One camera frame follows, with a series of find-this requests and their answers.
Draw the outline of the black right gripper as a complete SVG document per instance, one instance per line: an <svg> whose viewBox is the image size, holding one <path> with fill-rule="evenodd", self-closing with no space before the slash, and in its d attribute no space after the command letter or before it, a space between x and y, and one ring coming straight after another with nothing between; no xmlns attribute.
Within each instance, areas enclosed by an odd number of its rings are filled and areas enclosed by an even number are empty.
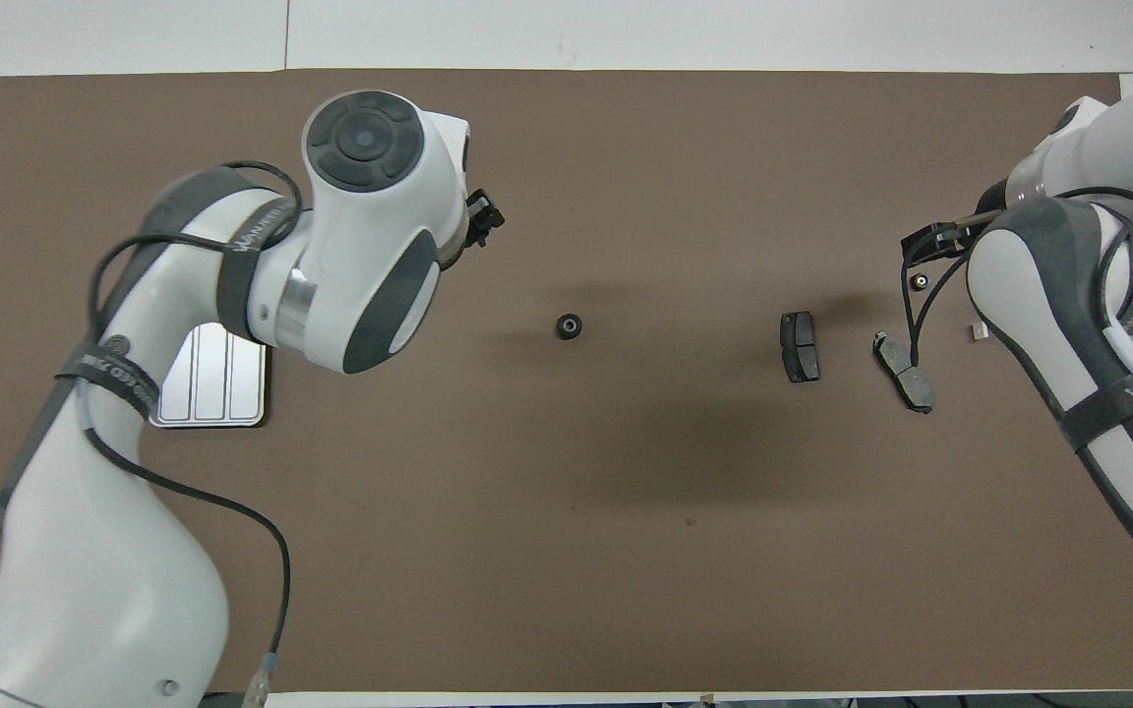
<svg viewBox="0 0 1133 708"><path fill-rule="evenodd" d="M945 224L928 224L905 237L904 268L914 268L930 261L949 259L966 251L995 220L993 214L1007 207L1006 187L1006 180L998 180L985 189L970 216L953 219Z"/></svg>

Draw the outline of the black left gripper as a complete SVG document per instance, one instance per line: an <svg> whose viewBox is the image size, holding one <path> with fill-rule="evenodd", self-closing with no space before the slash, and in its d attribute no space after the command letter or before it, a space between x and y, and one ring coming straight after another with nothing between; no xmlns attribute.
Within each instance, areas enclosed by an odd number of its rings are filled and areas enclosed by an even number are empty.
<svg viewBox="0 0 1133 708"><path fill-rule="evenodd" d="M506 219L492 201L489 193L477 189L466 199L466 211L453 236L438 248L440 268L450 268L460 261L466 248L485 247L492 230L505 224Z"/></svg>

